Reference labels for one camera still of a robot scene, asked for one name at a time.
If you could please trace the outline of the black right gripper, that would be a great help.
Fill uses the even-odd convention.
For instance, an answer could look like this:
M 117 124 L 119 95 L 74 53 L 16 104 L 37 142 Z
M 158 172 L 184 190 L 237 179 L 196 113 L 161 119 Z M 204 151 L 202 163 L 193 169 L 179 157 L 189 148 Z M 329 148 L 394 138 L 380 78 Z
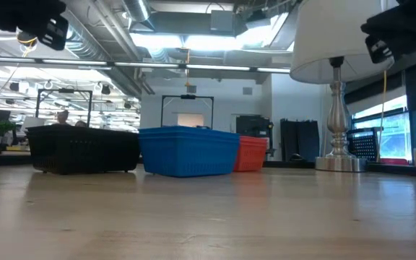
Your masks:
M 360 26 L 372 43 L 381 41 L 390 51 L 416 51 L 416 0 L 399 1 Z

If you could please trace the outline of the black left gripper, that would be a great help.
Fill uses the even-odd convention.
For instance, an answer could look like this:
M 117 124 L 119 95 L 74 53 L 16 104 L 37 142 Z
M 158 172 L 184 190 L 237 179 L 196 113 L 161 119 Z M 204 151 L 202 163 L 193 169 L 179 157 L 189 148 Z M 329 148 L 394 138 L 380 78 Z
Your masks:
M 46 33 L 48 23 L 65 10 L 59 0 L 0 0 L 0 30 Z

